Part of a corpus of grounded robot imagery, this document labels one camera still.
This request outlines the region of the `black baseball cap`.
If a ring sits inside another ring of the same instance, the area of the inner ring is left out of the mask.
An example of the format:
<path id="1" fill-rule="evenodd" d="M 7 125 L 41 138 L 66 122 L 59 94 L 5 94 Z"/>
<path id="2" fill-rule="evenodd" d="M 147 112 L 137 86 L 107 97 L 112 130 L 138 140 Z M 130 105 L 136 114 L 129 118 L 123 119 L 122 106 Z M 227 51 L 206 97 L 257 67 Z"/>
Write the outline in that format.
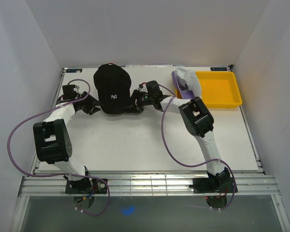
<path id="1" fill-rule="evenodd" d="M 93 75 L 101 109 L 109 115 L 125 112 L 130 103 L 130 75 L 120 66 L 103 64 Z"/>

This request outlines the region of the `purple baseball cap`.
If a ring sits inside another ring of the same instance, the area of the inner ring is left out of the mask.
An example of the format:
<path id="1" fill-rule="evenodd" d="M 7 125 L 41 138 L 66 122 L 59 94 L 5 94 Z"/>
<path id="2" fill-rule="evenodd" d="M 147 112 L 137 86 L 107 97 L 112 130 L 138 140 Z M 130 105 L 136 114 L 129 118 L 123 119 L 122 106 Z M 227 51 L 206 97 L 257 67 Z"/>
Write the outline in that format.
<path id="1" fill-rule="evenodd" d="M 174 88 L 177 92 L 177 97 L 178 98 L 181 97 L 182 99 L 194 98 L 193 92 L 180 84 L 180 82 L 177 79 L 177 75 L 175 74 L 175 71 L 173 71 L 171 75 L 172 75 L 172 82 L 173 82 Z"/>

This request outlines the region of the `white baseball cap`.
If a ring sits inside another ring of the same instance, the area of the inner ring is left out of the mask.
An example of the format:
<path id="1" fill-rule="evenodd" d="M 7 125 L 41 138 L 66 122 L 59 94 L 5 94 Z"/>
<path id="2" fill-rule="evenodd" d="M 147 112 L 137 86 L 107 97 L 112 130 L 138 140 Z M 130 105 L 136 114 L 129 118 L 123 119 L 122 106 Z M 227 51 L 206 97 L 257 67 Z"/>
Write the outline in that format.
<path id="1" fill-rule="evenodd" d="M 192 91 L 194 97 L 202 95 L 201 84 L 194 70 L 179 67 L 175 70 L 175 74 L 180 84 Z"/>

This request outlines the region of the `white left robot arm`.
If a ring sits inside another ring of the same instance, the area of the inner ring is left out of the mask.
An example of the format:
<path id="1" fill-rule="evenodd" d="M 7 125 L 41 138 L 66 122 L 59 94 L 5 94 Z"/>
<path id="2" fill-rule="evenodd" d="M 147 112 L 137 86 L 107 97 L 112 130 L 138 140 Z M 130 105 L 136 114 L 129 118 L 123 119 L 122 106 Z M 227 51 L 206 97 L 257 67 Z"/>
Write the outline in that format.
<path id="1" fill-rule="evenodd" d="M 76 112 L 93 115 L 100 111 L 100 103 L 88 92 L 80 92 L 77 85 L 64 85 L 63 95 L 56 103 L 57 109 L 42 122 L 33 125 L 36 154 L 40 162 L 59 168 L 68 181 L 68 187 L 91 193 L 93 182 L 87 167 L 74 158 L 67 124 Z"/>

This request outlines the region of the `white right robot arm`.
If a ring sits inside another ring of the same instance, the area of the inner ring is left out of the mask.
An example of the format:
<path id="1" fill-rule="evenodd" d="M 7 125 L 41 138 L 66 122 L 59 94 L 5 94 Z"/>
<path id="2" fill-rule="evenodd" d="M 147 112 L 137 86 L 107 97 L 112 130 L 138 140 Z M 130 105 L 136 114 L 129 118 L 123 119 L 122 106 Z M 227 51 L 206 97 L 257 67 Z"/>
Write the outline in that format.
<path id="1" fill-rule="evenodd" d="M 214 118 L 205 106 L 200 97 L 193 99 L 179 99 L 175 96 L 165 95 L 160 89 L 161 85 L 156 81 L 149 81 L 139 85 L 134 90 L 124 108 L 127 113 L 141 113 L 145 106 L 152 105 L 156 110 L 162 112 L 161 135 L 164 146 L 170 157 L 179 165 L 193 168 L 202 165 L 206 166 L 208 185 L 214 192 L 228 189 L 227 185 L 233 185 L 233 192 L 236 192 L 236 181 L 229 165 L 221 159 L 215 138 Z M 167 112 L 181 115 L 187 131 L 198 142 L 204 162 L 195 165 L 183 164 L 178 161 L 170 152 L 164 136 L 164 118 Z"/>

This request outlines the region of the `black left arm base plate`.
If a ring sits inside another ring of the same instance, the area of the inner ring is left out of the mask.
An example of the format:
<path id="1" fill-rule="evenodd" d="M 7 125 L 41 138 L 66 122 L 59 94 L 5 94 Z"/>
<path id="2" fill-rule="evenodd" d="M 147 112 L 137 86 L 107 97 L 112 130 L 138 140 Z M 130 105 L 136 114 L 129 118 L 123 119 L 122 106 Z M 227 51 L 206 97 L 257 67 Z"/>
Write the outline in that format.
<path id="1" fill-rule="evenodd" d="M 107 179 L 103 181 L 99 179 L 83 178 L 77 181 L 67 181 L 65 193 L 66 194 L 106 194 L 107 193 Z"/>

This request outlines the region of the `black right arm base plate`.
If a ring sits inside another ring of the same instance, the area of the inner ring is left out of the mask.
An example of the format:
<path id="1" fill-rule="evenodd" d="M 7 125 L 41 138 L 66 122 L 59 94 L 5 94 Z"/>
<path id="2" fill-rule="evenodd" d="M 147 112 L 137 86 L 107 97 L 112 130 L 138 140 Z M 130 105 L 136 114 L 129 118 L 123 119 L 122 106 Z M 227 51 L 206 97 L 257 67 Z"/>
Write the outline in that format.
<path id="1" fill-rule="evenodd" d="M 234 187 L 234 179 L 232 177 L 220 184 L 215 184 L 210 178 L 193 178 L 189 188 L 193 189 L 194 193 L 218 193 L 226 191 L 233 193 L 233 190 L 235 190 L 235 193 L 238 192 L 238 188 Z"/>

